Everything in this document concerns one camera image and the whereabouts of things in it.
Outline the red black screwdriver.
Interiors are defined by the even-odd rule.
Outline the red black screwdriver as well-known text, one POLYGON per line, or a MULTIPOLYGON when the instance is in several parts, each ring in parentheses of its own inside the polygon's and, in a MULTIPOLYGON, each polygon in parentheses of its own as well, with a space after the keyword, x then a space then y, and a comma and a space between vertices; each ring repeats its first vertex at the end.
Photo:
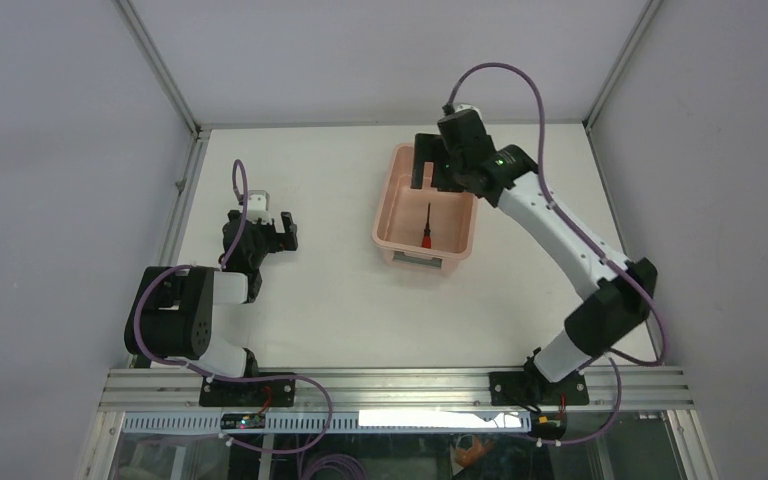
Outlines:
POLYGON ((421 247, 425 249, 430 249, 432 247, 432 230, 430 225, 430 216, 431 216, 431 204, 428 203, 426 206, 426 218, 425 218, 425 224, 423 228, 423 237, 421 240, 421 247))

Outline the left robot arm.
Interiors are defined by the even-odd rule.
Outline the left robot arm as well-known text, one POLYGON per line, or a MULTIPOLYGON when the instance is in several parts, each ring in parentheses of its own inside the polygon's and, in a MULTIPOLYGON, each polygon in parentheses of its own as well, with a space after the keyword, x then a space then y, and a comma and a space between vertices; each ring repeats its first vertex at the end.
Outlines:
POLYGON ((235 405, 254 403, 261 392, 255 355, 213 331, 213 309, 255 302, 263 261, 269 254, 297 250, 297 231, 289 211, 274 219, 266 210, 231 210, 222 227, 223 248, 230 255, 219 259, 222 269, 146 268, 124 330, 128 352, 222 378, 222 392, 235 405))

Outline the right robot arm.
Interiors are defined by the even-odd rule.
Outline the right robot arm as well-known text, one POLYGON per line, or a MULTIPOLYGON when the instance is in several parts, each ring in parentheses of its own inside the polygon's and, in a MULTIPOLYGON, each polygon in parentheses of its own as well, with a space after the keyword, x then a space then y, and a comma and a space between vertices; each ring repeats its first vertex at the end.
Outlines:
POLYGON ((548 405, 562 394, 564 379, 648 319, 657 270, 646 258, 632 261, 604 245, 564 212, 537 161, 517 145, 496 147, 476 110, 450 111, 437 126, 435 134, 414 137, 412 188, 429 172, 438 191, 486 200, 532 236, 582 300, 524 366, 526 396, 548 405))

